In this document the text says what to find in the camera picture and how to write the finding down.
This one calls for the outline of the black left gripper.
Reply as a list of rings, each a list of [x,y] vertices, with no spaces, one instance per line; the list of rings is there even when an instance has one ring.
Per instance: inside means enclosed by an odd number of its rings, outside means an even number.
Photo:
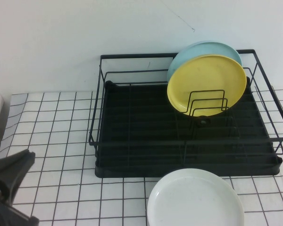
[[[0,226],[38,226],[39,219],[0,202]]]

